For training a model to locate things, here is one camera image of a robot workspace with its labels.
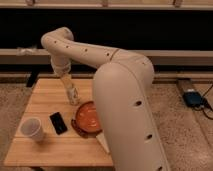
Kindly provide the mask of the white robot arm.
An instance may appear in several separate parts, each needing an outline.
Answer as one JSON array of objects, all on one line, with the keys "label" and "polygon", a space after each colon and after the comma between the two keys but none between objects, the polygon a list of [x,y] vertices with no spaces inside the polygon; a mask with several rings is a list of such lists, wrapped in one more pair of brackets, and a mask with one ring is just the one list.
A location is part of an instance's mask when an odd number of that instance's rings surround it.
[{"label": "white robot arm", "polygon": [[69,75],[71,62],[96,69],[92,99],[116,171],[171,171],[147,100],[154,79],[148,57],[76,42],[66,27],[44,34],[41,44],[50,53],[52,68],[71,104],[79,99]]}]

